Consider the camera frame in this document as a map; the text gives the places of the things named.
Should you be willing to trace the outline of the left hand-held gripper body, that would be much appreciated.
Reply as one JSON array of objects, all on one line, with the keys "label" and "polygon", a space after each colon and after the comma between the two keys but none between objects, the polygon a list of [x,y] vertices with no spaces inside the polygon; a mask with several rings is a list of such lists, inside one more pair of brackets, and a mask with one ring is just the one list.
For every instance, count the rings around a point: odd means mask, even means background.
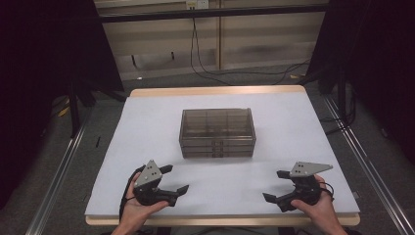
[{"label": "left hand-held gripper body", "polygon": [[134,182],[133,194],[143,206],[151,206],[161,202],[161,189],[159,184],[163,174],[154,160],[150,160],[142,167],[140,175]]}]

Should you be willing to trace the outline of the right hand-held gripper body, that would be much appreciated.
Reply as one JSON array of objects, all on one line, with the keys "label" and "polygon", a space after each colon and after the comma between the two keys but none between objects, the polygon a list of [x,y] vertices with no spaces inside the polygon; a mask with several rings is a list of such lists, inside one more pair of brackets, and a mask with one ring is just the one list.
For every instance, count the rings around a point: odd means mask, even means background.
[{"label": "right hand-held gripper body", "polygon": [[331,168],[330,164],[296,162],[290,171],[290,179],[294,183],[294,193],[298,196],[297,200],[302,200],[309,205],[315,205],[320,199],[322,188],[314,178],[314,175]]}]

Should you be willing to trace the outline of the transparent grey drawer box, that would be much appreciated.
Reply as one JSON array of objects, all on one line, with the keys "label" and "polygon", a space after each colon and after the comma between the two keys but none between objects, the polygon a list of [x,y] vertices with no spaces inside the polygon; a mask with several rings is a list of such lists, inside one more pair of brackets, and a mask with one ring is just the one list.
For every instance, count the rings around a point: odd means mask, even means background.
[{"label": "transparent grey drawer box", "polygon": [[182,112],[179,144],[185,159],[250,158],[255,141],[250,108]]}]

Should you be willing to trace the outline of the person's right hand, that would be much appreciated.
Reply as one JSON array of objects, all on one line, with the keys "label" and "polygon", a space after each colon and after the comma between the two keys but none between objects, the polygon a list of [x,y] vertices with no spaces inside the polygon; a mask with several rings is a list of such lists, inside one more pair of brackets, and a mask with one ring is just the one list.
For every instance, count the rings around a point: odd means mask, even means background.
[{"label": "person's right hand", "polygon": [[319,229],[325,230],[335,223],[336,214],[332,197],[325,186],[325,180],[317,174],[314,175],[314,178],[322,188],[319,201],[315,205],[309,205],[302,200],[292,200],[291,205],[305,213]]}]

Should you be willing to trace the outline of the person's left hand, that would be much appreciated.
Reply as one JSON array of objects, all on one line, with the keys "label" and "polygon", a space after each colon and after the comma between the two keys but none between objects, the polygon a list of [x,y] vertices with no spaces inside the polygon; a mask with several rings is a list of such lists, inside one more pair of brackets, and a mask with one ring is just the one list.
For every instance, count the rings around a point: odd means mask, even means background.
[{"label": "person's left hand", "polygon": [[166,208],[168,202],[161,201],[151,206],[142,206],[136,199],[133,199],[133,188],[133,185],[128,188],[126,194],[128,201],[125,203],[119,225],[141,228],[153,213]]}]

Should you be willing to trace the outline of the white table mat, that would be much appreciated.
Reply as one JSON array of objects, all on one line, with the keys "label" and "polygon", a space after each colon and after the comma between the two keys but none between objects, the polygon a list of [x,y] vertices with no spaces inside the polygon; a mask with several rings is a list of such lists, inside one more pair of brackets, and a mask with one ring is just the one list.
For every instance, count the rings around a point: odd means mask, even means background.
[{"label": "white table mat", "polygon": [[[254,119],[256,142],[249,158],[185,159],[179,145],[182,113],[191,109],[248,108]],[[280,170],[297,162],[330,165],[323,178],[334,187],[337,212],[358,212],[345,176],[304,92],[238,95],[135,97],[126,101],[86,212],[116,215],[131,173],[148,161],[172,165],[160,187],[187,193],[165,216],[278,214],[265,194],[292,191]]]}]

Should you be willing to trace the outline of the black metal stand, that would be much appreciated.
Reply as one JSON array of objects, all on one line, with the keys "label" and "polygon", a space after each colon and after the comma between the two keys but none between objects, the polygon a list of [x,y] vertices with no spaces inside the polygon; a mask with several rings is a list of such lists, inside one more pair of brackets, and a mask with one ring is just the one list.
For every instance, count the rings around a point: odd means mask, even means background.
[{"label": "black metal stand", "polygon": [[70,109],[70,118],[71,118],[71,136],[70,137],[74,138],[80,127],[80,120],[79,120],[75,85],[72,81],[69,83],[68,93],[69,93],[69,109]]},{"label": "black metal stand", "polygon": [[339,69],[338,77],[338,111],[341,121],[346,121],[346,77],[343,69]]}]

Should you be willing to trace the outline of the black curtain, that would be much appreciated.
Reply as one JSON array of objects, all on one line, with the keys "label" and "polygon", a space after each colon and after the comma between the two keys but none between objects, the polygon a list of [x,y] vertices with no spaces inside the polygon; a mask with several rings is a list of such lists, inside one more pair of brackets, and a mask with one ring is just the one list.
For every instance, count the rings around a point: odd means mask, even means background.
[{"label": "black curtain", "polygon": [[329,0],[308,81],[348,80],[415,164],[415,0]]},{"label": "black curtain", "polygon": [[36,158],[52,102],[123,89],[94,0],[0,0],[0,210]]}]

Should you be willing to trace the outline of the black horizontal bar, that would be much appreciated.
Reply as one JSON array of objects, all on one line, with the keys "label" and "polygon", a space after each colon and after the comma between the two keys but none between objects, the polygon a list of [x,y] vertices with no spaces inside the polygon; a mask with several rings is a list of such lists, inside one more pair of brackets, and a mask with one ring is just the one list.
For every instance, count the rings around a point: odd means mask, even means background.
[{"label": "black horizontal bar", "polygon": [[183,11],[153,12],[153,13],[106,14],[106,15],[100,15],[99,21],[103,24],[108,24],[108,23],[183,20],[183,19],[216,18],[216,17],[240,17],[240,16],[273,15],[273,14],[317,13],[317,12],[326,12],[328,9],[329,9],[328,4],[311,4],[311,5],[289,5],[289,6],[272,6],[272,7],[183,10]]}]

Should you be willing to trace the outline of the aluminium floor rail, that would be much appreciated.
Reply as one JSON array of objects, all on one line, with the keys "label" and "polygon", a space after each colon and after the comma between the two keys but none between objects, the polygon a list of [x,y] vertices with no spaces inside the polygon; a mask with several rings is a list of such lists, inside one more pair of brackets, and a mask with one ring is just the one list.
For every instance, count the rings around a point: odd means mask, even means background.
[{"label": "aluminium floor rail", "polygon": [[411,224],[402,206],[396,200],[378,170],[370,161],[367,153],[358,141],[351,127],[341,120],[339,106],[335,103],[331,95],[324,95],[323,99],[332,117],[335,119],[337,126],[340,128],[340,132],[353,151],[354,156],[368,177],[368,180],[370,181],[384,208],[388,212],[399,234],[415,235],[415,226]]},{"label": "aluminium floor rail", "polygon": [[83,138],[85,127],[88,121],[90,120],[92,111],[92,108],[88,108],[85,111],[83,121],[81,122],[79,129],[75,132],[74,137],[70,139],[68,147],[53,177],[53,180],[50,183],[49,188],[40,206],[38,207],[30,225],[28,226],[25,235],[42,235],[46,223],[51,214],[51,211],[56,204],[58,195],[61,191],[66,175],[69,171],[72,159],[74,158],[78,146]]}]

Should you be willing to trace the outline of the white wall outlet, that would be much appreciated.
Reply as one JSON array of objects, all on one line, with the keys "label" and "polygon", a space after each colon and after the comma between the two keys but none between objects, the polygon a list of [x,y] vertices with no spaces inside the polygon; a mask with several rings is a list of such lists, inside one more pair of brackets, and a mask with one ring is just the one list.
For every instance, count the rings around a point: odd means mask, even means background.
[{"label": "white wall outlet", "polygon": [[187,10],[205,10],[209,8],[208,0],[187,0],[186,9]]}]

